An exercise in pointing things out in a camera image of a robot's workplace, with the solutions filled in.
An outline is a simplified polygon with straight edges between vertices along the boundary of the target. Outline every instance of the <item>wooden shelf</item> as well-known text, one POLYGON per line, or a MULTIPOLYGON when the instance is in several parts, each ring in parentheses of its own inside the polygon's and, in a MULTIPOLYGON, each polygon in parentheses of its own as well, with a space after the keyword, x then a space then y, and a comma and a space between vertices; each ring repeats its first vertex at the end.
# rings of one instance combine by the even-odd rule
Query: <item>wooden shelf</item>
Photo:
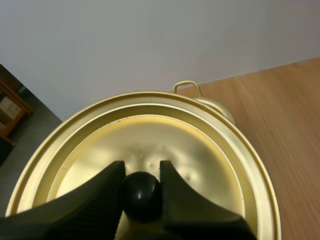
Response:
POLYGON ((0 91, 8 96, 8 98, 14 101, 14 103, 21 108, 19 114, 15 117, 15 119, 4 123, 6 128, 0 132, 0 138, 13 145, 14 143, 10 139, 8 139, 8 135, 25 115, 30 115, 34 110, 25 101, 23 101, 10 87, 8 87, 4 83, 2 78, 0 78, 0 91))

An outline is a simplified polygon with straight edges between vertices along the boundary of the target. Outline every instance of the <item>gold pot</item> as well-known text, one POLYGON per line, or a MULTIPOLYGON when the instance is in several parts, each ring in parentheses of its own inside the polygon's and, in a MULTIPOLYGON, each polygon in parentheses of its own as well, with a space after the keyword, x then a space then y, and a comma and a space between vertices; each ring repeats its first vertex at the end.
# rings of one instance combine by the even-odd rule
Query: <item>gold pot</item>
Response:
MULTIPOLYGON (((170 160, 199 194, 242 215, 259 240, 281 239, 277 199, 261 159, 230 111, 203 98, 194 81, 177 83, 173 93, 114 96, 67 119, 29 160, 6 216, 72 191, 117 160, 127 175, 145 171, 158 179, 159 162, 170 160), (193 84, 198 97, 178 95, 185 84, 193 84)), ((129 232, 123 214, 116 238, 129 232)))

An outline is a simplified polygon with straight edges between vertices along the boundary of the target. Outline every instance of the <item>white wall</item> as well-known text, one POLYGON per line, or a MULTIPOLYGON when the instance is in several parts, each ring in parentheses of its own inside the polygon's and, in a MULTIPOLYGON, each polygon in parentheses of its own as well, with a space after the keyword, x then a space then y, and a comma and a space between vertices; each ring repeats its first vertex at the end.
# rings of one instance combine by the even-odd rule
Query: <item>white wall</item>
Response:
POLYGON ((0 63, 59 118, 320 56, 319 0, 0 0, 0 63))

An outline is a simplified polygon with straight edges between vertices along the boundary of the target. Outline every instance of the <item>gray floor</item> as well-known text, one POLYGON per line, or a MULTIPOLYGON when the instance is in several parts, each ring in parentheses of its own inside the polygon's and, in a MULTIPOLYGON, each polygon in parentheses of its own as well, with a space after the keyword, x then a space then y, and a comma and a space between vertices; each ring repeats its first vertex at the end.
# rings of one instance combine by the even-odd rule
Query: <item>gray floor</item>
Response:
POLYGON ((29 158, 61 123, 61 120, 31 93, 24 92, 21 97, 34 108, 34 113, 22 119, 9 136, 15 146, 0 167, 0 217, 6 213, 11 193, 29 158))

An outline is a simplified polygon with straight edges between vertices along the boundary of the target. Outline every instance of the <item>cardboard box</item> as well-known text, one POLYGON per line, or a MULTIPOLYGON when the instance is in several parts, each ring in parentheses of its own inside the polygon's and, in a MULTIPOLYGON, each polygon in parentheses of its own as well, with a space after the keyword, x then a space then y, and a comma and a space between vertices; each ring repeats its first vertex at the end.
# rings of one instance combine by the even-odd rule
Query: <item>cardboard box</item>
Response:
POLYGON ((6 123, 17 117, 21 108, 7 96, 0 102, 0 122, 6 123))
POLYGON ((0 122, 0 133, 5 129, 6 129, 6 126, 2 122, 0 122))

